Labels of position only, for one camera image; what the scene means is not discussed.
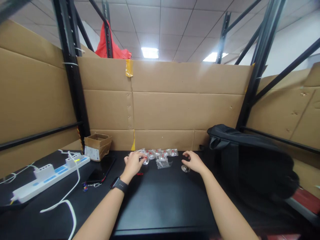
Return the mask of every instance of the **black tabletop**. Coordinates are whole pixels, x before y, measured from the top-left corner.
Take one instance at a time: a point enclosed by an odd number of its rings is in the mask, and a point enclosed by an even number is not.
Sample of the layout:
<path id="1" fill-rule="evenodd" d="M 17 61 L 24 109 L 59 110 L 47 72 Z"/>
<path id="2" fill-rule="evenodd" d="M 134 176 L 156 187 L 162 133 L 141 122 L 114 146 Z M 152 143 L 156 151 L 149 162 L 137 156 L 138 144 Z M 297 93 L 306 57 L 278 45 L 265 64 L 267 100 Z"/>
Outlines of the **black tabletop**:
<path id="1" fill-rule="evenodd" d="M 87 192 L 83 192 L 82 185 L 79 184 L 67 197 L 76 214 L 76 232 L 108 193 L 112 181 L 121 175 L 125 167 L 123 158 L 128 153 L 129 151 L 111 151 L 109 155 L 116 156 L 117 160 L 104 183 L 97 188 L 90 187 Z M 37 161 L 35 165 L 41 167 L 52 163 L 54 168 L 57 168 L 64 164 L 65 158 L 65 154 L 57 151 Z M 115 225 L 114 236 L 193 231 L 219 235 L 203 181 L 198 173 L 183 172 L 181 159 L 182 152 L 179 152 L 179 156 L 169 158 L 173 161 L 169 168 L 157 169 L 154 160 L 142 166 L 140 172 L 143 175 L 135 176 L 129 185 Z M 88 178 L 97 164 L 91 161 L 80 168 L 80 182 Z M 32 171 L 32 168 L 27 169 L 12 183 L 0 185 L 2 205 L 10 202 L 13 190 L 34 179 Z M 269 217 L 249 208 L 228 190 L 223 178 L 218 176 L 217 179 L 257 233 L 297 232 L 297 229 L 284 218 Z M 76 181 L 77 173 L 74 172 L 30 200 L 22 210 L 3 213 L 0 217 L 0 238 L 68 238 L 72 229 L 72 218 L 68 206 L 61 204 L 56 209 L 45 213 L 40 213 L 40 210 L 60 201 Z"/>

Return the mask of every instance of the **power strip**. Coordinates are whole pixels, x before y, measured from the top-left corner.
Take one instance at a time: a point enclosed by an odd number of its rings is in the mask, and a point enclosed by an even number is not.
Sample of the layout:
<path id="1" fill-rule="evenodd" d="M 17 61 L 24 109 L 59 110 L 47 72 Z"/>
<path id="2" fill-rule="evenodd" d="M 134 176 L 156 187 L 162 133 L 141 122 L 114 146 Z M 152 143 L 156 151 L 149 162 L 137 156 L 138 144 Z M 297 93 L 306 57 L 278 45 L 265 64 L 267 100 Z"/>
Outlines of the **power strip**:
<path id="1" fill-rule="evenodd" d="M 78 160 L 78 168 L 90 162 L 89 157 L 80 153 L 74 154 L 73 158 L 76 161 Z M 13 198 L 11 200 L 19 200 L 19 202 L 24 203 L 76 170 L 76 163 L 70 158 L 66 159 L 66 164 L 56 169 L 53 168 L 52 164 L 43 166 L 33 172 L 37 178 L 36 180 L 12 192 Z"/>

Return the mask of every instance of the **ceiling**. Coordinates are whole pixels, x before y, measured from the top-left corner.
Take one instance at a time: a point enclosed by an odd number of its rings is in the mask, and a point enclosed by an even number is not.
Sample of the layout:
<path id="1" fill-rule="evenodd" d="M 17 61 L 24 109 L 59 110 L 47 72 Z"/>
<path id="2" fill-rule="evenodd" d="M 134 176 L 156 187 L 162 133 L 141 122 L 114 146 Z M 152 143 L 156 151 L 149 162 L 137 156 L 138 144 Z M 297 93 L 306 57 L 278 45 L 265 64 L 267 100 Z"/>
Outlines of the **ceiling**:
<path id="1" fill-rule="evenodd" d="M 96 0 L 102 9 L 101 0 Z M 159 49 L 159 61 L 201 62 L 217 52 L 223 14 L 230 24 L 254 0 L 108 0 L 111 29 L 116 44 L 144 59 L 141 47 Z M 222 63 L 239 56 L 264 17 L 268 0 L 262 0 L 230 32 Z M 102 20 L 88 0 L 75 0 L 82 20 L 100 35 Z M 319 0 L 288 0 L 278 31 L 320 7 Z M 11 17 L 59 46 L 59 34 L 50 0 L 33 0 Z"/>

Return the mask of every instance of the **red plastic bag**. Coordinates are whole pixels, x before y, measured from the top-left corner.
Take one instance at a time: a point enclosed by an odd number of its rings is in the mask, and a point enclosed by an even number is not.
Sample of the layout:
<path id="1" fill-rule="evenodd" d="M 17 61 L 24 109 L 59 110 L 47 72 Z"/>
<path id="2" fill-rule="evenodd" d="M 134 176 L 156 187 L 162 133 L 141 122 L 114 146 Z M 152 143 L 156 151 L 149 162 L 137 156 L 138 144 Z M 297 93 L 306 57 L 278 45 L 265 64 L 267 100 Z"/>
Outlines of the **red plastic bag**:
<path id="1" fill-rule="evenodd" d="M 131 52 L 129 52 L 127 49 L 121 50 L 117 44 L 113 42 L 112 38 L 112 33 L 110 31 L 110 37 L 111 37 L 111 42 L 112 42 L 112 53 L 113 53 L 113 58 L 118 58 L 118 59 L 131 59 Z M 107 55 L 107 47 L 106 47 L 106 34 L 104 31 L 104 23 L 102 24 L 101 27 L 101 32 L 100 32 L 100 42 L 98 44 L 96 54 L 100 57 L 103 58 L 108 58 Z"/>

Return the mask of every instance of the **black bag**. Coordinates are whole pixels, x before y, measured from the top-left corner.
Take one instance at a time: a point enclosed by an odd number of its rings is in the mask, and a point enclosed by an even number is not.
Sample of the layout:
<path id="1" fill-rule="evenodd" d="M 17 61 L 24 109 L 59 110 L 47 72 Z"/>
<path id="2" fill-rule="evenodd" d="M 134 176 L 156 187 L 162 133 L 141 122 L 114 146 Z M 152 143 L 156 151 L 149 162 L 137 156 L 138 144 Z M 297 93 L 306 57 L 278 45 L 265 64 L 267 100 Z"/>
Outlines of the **black bag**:
<path id="1" fill-rule="evenodd" d="M 277 215 L 276 203 L 299 187 L 292 158 L 268 138 L 244 134 L 224 124 L 209 128 L 209 148 L 234 192 L 249 206 Z"/>

